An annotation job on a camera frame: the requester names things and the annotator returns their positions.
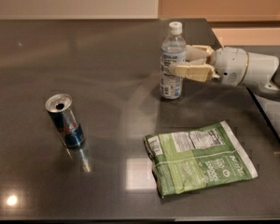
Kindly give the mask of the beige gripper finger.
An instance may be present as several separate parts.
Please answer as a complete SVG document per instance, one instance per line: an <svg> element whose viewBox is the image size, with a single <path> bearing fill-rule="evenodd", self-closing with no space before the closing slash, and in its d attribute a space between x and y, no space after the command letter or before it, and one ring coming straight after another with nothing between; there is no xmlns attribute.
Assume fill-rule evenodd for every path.
<svg viewBox="0 0 280 224"><path fill-rule="evenodd" d="M200 59L208 59L214 50L206 45L186 45L186 59L195 61Z"/></svg>
<svg viewBox="0 0 280 224"><path fill-rule="evenodd" d="M207 63L171 63L169 71L175 76L198 82L206 82L217 77L215 67Z"/></svg>

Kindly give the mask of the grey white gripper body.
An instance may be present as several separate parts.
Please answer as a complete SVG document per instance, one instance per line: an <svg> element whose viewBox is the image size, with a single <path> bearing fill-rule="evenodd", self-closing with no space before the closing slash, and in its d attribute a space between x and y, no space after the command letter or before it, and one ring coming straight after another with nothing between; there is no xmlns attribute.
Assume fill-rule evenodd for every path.
<svg viewBox="0 0 280 224"><path fill-rule="evenodd" d="M222 84L235 87L245 77L248 54L243 49L224 47L212 53L210 64L215 67Z"/></svg>

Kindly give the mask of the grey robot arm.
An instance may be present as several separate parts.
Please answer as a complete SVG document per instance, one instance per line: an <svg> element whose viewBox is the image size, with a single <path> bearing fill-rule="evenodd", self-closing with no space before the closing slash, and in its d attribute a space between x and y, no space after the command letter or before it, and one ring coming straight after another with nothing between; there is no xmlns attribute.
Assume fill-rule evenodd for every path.
<svg viewBox="0 0 280 224"><path fill-rule="evenodd" d="M245 86L256 95L280 102L280 58L223 47L187 45L186 60L169 64L178 77L225 86Z"/></svg>

